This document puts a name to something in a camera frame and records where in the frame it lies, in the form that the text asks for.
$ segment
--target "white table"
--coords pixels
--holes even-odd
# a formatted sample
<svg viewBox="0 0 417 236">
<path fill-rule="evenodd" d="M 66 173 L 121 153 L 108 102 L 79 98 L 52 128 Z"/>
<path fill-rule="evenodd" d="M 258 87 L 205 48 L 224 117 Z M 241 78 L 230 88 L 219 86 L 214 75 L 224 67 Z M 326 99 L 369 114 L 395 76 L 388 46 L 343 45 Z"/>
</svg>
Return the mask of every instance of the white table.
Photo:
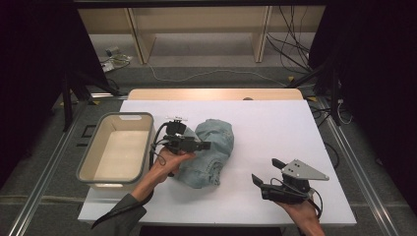
<svg viewBox="0 0 417 236">
<path fill-rule="evenodd" d="M 156 187 L 146 205 L 148 213 L 141 219 L 142 224 L 260 227 L 292 224 L 283 209 L 262 200 L 260 189 L 252 182 L 252 173 L 265 183 L 272 177 L 282 179 L 280 171 L 271 165 L 272 158 L 285 163 L 297 158 L 329 176 L 329 181 L 310 181 L 324 201 L 323 226 L 356 224 L 304 100 L 126 100 L 120 111 L 149 112 L 156 129 L 166 122 L 167 115 L 187 117 L 185 124 L 191 129 L 208 118 L 220 119 L 232 124 L 235 136 L 234 150 L 221 171 L 219 186 L 198 190 L 168 178 Z M 125 194 L 90 189 L 79 220 L 95 221 Z M 320 205 L 317 195 L 315 202 Z"/>
</svg>

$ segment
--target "folded garment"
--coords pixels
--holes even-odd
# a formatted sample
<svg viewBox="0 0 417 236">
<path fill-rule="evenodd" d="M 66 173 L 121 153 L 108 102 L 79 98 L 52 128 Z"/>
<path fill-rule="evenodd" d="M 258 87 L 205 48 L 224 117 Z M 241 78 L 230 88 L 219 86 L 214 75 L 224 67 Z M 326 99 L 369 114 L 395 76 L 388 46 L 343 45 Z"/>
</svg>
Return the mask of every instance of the folded garment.
<svg viewBox="0 0 417 236">
<path fill-rule="evenodd" d="M 220 184 L 220 171 L 233 151 L 232 126 L 224 121 L 208 119 L 194 133 L 187 128 L 184 136 L 211 142 L 210 149 L 196 151 L 196 157 L 183 161 L 175 175 L 179 181 L 195 189 Z"/>
</svg>

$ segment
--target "gray cloth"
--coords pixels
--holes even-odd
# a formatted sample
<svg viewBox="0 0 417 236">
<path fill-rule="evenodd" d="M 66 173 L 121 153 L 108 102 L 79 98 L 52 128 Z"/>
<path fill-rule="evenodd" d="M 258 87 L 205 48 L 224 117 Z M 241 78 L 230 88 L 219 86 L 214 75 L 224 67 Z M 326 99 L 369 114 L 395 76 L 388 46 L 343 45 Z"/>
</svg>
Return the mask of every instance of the gray cloth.
<svg viewBox="0 0 417 236">
<path fill-rule="evenodd" d="M 126 195 L 113 209 L 119 209 L 136 204 L 138 201 L 130 194 Z M 143 207 L 137 207 L 132 210 L 118 214 L 95 226 L 90 235 L 100 236 L 122 236 L 129 235 L 138 221 L 144 217 L 147 210 Z"/>
<path fill-rule="evenodd" d="M 194 189 L 219 185 L 220 171 L 233 151 L 232 126 L 221 120 L 208 119 L 197 126 L 195 133 L 187 128 L 184 135 L 211 142 L 211 146 L 208 150 L 196 151 L 195 158 L 183 161 L 175 178 Z"/>
</svg>

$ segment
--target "gray sleeve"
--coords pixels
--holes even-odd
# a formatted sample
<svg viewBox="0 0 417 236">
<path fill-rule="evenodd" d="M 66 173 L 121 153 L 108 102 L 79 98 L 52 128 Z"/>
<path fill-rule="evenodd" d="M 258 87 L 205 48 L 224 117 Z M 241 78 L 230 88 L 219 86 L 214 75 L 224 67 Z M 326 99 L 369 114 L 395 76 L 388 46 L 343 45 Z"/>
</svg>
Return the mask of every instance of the gray sleeve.
<svg viewBox="0 0 417 236">
<path fill-rule="evenodd" d="M 127 207 L 137 202 L 132 195 L 128 194 L 113 209 Z M 90 235 L 129 235 L 146 213 L 147 210 L 143 206 L 121 213 L 96 225 Z"/>
</svg>

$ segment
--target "beige plastic bin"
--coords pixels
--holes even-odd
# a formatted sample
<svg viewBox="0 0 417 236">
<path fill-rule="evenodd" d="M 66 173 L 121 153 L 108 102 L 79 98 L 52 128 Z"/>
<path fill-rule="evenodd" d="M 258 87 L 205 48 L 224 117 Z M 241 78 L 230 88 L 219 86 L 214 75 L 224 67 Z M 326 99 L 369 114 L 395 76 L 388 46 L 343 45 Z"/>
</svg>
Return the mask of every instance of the beige plastic bin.
<svg viewBox="0 0 417 236">
<path fill-rule="evenodd" d="M 149 171 L 155 130 L 146 112 L 108 113 L 101 117 L 77 171 L 93 188 L 130 190 Z"/>
</svg>

